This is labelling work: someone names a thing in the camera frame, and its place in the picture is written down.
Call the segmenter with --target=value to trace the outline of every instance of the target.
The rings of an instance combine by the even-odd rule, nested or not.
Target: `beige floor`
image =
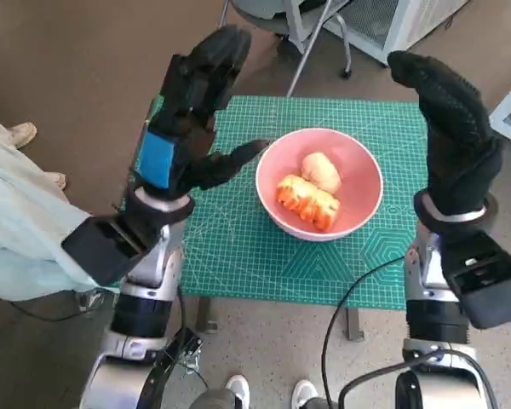
[[[112,210],[121,192],[147,105],[161,84],[170,55],[187,52],[218,21],[221,0],[0,0],[0,120],[35,122],[38,138],[26,149],[45,170],[70,176],[72,202]],[[239,21],[231,14],[230,21]],[[252,30],[254,45],[238,94],[283,95],[296,66],[276,54],[277,40]],[[445,60],[481,88],[493,108],[511,88],[511,0],[472,2],[445,31],[439,27],[415,48]],[[371,58],[354,51],[354,75],[337,77],[341,42],[318,41],[297,94],[414,100]],[[495,237],[511,251],[511,144],[493,188],[502,213]],[[63,296],[37,303],[58,313]],[[221,331],[206,337],[202,372],[219,386],[242,372],[253,407],[289,405],[300,377],[322,390],[319,351],[331,309],[319,306],[222,300]],[[330,345],[330,382],[346,380],[401,359],[402,314],[364,311],[367,340],[347,343],[337,328]],[[58,325],[19,316],[0,302],[0,408],[76,405],[106,314]],[[502,407],[511,409],[511,325],[473,334]],[[194,377],[170,384],[168,407],[187,407],[202,391]],[[349,407],[393,407],[393,377],[353,392]]]

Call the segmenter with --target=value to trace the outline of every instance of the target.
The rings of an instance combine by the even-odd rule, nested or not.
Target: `blue strap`
[[[142,178],[155,187],[168,188],[174,150],[173,143],[147,130],[139,153]]]

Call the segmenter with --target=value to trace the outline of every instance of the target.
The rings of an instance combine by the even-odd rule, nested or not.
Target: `robotic arm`
[[[393,79],[419,95],[428,124],[428,188],[417,193],[416,239],[405,256],[412,360],[436,349],[476,358],[469,323],[511,321],[511,256],[487,232],[497,214],[489,187],[502,166],[502,143],[479,91],[431,57],[393,52]],[[487,408],[479,374],[452,355],[414,367],[396,383],[398,409]]]
[[[164,333],[179,292],[185,223],[195,205],[187,194],[229,181],[267,146],[251,141],[230,154],[209,154],[215,111],[227,106],[249,49],[248,32],[224,26],[190,55],[172,57],[159,92],[164,103],[154,101],[146,119],[123,208],[90,217],[62,243],[99,285],[123,279],[83,409],[159,408],[174,357],[200,348],[185,327],[172,342]]]

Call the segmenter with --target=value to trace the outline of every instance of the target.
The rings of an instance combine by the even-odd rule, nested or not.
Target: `green cutting mat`
[[[215,150],[307,127],[340,130],[382,167],[379,211],[344,239],[314,244],[280,230],[257,197],[256,161],[228,184],[194,191],[182,285],[190,294],[336,304],[361,274],[402,256],[414,237],[413,194],[426,183],[426,125],[417,104],[283,97],[234,97],[217,116]],[[351,306],[403,309],[401,263],[353,294]]]

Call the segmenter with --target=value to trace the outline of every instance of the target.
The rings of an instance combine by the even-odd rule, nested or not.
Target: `white sneaker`
[[[242,401],[242,409],[250,407],[250,387],[245,377],[235,375],[227,381],[225,387],[231,390]]]
[[[8,130],[10,133],[9,142],[17,149],[28,145],[37,134],[36,125],[32,122],[18,124]]]
[[[312,398],[318,398],[318,391],[312,382],[299,381],[291,394],[291,409],[301,409]]]
[[[60,190],[65,190],[66,175],[58,172],[45,172],[45,176],[50,179]]]

